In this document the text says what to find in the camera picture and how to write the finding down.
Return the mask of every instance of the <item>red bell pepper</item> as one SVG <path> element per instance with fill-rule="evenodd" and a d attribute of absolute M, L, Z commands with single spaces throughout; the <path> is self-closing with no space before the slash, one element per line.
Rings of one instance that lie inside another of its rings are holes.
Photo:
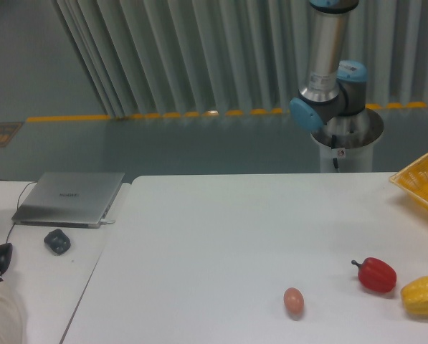
<path fill-rule="evenodd" d="M 358 280 L 367 289 L 374 292 L 390 292 L 395 288 L 397 274 L 388 264 L 377 258 L 369 257 L 359 264 L 351 262 L 358 267 Z"/>

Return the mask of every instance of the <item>yellow bell pepper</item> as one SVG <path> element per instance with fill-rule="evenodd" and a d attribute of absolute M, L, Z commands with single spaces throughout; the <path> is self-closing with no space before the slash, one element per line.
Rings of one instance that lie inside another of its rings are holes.
<path fill-rule="evenodd" d="M 403 287 L 401 301 L 407 312 L 428 315 L 428 276 L 418 278 Z"/>

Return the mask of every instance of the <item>laptop logo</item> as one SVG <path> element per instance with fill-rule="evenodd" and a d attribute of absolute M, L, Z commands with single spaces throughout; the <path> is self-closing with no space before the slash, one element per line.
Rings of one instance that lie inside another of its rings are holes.
<path fill-rule="evenodd" d="M 78 197 L 80 194 L 79 193 L 60 193 L 59 196 L 60 197 Z"/>

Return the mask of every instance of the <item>yellow floor line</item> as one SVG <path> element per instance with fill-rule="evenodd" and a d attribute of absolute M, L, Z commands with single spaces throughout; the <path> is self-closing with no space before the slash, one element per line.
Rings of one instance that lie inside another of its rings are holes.
<path fill-rule="evenodd" d="M 41 116 L 29 117 L 26 122 L 60 122 L 70 120 L 109 120 L 109 115 Z"/>
<path fill-rule="evenodd" d="M 416 108 L 427 108 L 425 102 L 410 102 L 406 105 L 402 105 L 399 102 L 391 102 L 387 106 L 383 107 L 380 104 L 366 104 L 366 107 L 371 110 L 382 110 L 382 109 L 416 109 Z M 277 115 L 283 114 L 281 108 L 276 107 L 271 111 L 266 111 L 265 109 L 254 109 L 250 112 L 251 115 Z M 159 113 L 147 113 L 142 115 L 136 113 L 130 115 L 125 120 L 141 120 L 144 118 L 190 118 L 190 117 L 211 117 L 218 116 L 217 111 L 207 111 L 203 114 L 199 114 L 196 111 L 188 112 L 184 115 L 180 113 L 165 113 L 160 115 Z M 241 110 L 230 110 L 227 111 L 226 116 L 242 116 L 244 112 Z M 73 116 L 41 116 L 41 117 L 29 117 L 26 119 L 26 122 L 60 122 L 60 121 L 72 121 L 72 120 L 111 120 L 112 118 L 109 115 L 73 115 Z"/>

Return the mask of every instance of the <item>silver laptop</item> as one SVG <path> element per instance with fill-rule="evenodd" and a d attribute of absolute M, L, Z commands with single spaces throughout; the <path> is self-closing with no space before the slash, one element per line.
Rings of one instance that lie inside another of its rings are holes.
<path fill-rule="evenodd" d="M 45 173 L 13 215 L 15 224 L 98 228 L 124 173 Z"/>

